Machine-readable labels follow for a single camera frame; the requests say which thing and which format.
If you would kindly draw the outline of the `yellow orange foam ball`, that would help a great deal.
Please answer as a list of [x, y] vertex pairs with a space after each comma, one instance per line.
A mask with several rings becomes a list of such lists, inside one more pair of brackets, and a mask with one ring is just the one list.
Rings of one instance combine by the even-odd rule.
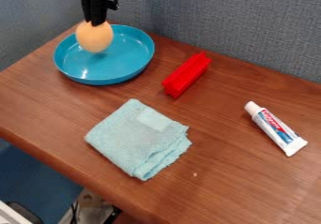
[[112, 29], [107, 22], [94, 26], [91, 22], [82, 22], [75, 30], [75, 37], [80, 47], [88, 52], [102, 52], [112, 42]]

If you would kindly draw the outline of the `blue plate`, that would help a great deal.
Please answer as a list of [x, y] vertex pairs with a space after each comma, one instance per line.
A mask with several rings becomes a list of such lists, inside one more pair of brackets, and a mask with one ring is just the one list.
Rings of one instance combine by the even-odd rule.
[[151, 36], [140, 29], [114, 24], [114, 39], [100, 53], [87, 52], [75, 34], [57, 44], [52, 61], [57, 70], [75, 82], [87, 85], [111, 85], [136, 77], [154, 56]]

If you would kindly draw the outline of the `red plastic block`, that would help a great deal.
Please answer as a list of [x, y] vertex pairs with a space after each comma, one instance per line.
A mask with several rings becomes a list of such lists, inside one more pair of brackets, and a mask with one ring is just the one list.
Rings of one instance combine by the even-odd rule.
[[210, 58], [205, 52], [194, 54], [179, 68], [162, 81], [166, 94], [172, 98], [179, 98], [183, 92], [205, 73], [210, 65]]

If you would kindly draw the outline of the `light blue folded cloth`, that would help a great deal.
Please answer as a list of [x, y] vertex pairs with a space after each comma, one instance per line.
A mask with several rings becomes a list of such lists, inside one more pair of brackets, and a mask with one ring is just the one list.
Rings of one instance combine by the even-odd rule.
[[186, 153], [189, 127], [130, 99], [84, 139], [130, 176], [147, 181]]

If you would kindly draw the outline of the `white toothpaste tube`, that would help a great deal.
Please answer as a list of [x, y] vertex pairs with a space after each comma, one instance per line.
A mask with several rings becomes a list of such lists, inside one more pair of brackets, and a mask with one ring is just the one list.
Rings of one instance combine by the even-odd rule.
[[309, 142], [296, 134], [292, 128], [266, 108], [258, 106], [253, 101], [247, 102], [245, 110], [250, 115], [251, 121], [267, 134], [286, 156], [292, 157]]

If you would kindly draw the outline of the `grey object under table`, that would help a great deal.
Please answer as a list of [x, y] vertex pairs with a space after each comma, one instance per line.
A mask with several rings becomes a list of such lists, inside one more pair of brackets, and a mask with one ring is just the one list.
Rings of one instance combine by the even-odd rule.
[[111, 224], [122, 211], [114, 207], [98, 194], [83, 189], [69, 210], [57, 224]]

